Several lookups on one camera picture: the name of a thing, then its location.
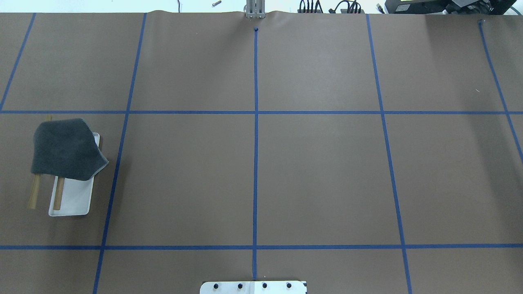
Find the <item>white mounting plate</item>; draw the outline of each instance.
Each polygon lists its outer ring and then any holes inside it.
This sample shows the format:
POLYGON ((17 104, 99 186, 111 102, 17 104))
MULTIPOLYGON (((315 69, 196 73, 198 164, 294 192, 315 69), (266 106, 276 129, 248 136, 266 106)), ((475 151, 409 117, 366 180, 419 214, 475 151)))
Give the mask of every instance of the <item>white mounting plate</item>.
POLYGON ((306 294, 306 281, 205 282, 200 294, 306 294))
MULTIPOLYGON (((100 135, 93 133, 93 137, 96 145, 100 145, 100 135)), ((56 194, 56 183, 58 181, 58 177, 54 177, 53 194, 51 195, 51 203, 49 204, 49 216, 66 217, 83 216, 87 214, 91 206, 94 180, 94 177, 89 180, 66 178, 62 192, 62 205, 60 210, 54 210, 54 195, 56 194)))

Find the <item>white label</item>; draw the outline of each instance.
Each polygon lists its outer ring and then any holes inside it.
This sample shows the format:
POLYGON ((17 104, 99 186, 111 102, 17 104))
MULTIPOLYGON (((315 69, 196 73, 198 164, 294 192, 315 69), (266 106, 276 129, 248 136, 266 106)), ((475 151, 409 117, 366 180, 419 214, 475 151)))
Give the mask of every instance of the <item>white label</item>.
POLYGON ((410 6, 411 6, 410 4, 398 5, 396 7, 396 11, 395 12, 407 11, 410 6))

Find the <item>wooden stick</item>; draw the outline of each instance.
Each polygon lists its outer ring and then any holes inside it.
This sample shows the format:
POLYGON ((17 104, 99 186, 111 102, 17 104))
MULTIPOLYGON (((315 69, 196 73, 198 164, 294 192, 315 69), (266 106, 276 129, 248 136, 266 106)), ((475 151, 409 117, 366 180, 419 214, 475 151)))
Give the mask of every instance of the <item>wooden stick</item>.
MULTIPOLYGON (((51 121, 53 119, 52 115, 46 116, 46 121, 51 121)), ((36 208, 36 200, 38 199, 38 191, 40 191, 40 180, 42 179, 42 176, 40 174, 35 174, 35 177, 33 178, 33 184, 31 186, 31 195, 29 196, 29 203, 27 204, 27 208, 29 209, 35 209, 36 208)))
POLYGON ((60 210, 62 206, 62 194, 64 192, 64 177, 58 177, 56 181, 56 192, 54 193, 53 210, 60 210))

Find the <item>dark gray towel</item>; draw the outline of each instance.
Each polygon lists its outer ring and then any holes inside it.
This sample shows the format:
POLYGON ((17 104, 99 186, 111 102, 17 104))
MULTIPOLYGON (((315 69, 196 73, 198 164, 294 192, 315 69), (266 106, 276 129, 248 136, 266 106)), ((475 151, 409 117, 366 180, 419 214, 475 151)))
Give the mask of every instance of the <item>dark gray towel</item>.
POLYGON ((43 122, 33 140, 31 172, 34 174, 88 180, 109 163, 81 118, 43 122))

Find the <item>folded washcloth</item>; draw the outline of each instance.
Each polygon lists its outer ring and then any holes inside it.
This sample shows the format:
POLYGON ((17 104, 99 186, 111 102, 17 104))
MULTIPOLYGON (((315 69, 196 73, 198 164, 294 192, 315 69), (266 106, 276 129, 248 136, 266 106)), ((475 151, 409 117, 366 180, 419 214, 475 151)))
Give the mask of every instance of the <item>folded washcloth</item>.
POLYGON ((43 122, 33 140, 31 172, 34 174, 89 180, 109 163, 81 118, 43 122))

